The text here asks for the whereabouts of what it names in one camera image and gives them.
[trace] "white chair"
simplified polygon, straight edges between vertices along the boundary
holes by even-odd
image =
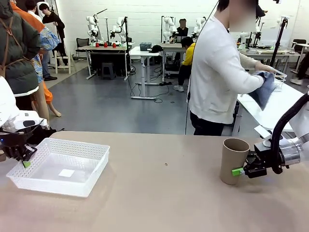
[[[68,65],[64,65],[63,59],[68,60]],[[55,66],[56,66],[56,73],[58,73],[58,69],[69,69],[69,74],[71,74],[71,64],[73,65],[73,68],[76,70],[75,62],[73,60],[73,56],[71,55],[71,52],[69,52],[69,55],[66,57],[62,57],[59,55],[57,51],[55,51]]]

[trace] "black hair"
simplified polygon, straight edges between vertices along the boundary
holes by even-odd
[[[27,0],[25,2],[25,6],[26,6],[27,10],[32,11],[37,6],[37,4],[35,3],[34,0]]]
[[[219,0],[219,4],[218,4],[218,11],[224,11],[228,5],[230,4],[230,0]]]
[[[49,7],[48,7],[48,5],[47,4],[45,4],[45,3],[42,3],[41,5],[40,5],[40,7],[39,7],[39,9],[40,9],[40,11],[42,11],[42,10],[49,10]]]
[[[190,47],[193,44],[193,39],[191,37],[185,37],[182,39],[182,47]]]

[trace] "yellow jacket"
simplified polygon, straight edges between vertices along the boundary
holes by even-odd
[[[183,65],[192,65],[193,51],[194,51],[195,43],[191,44],[185,52],[185,60]]]

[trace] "man in yellow jacket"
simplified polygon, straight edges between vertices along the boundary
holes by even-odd
[[[185,60],[182,62],[182,65],[179,69],[178,74],[178,85],[174,86],[174,90],[183,92],[183,83],[186,78],[190,78],[191,67],[192,67],[192,58],[195,43],[191,37],[185,37],[182,39],[182,47],[186,50]]]

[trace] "white tray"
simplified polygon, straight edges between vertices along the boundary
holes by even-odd
[[[6,176],[20,189],[88,197],[104,170],[107,145],[44,139],[24,168],[19,162]]]

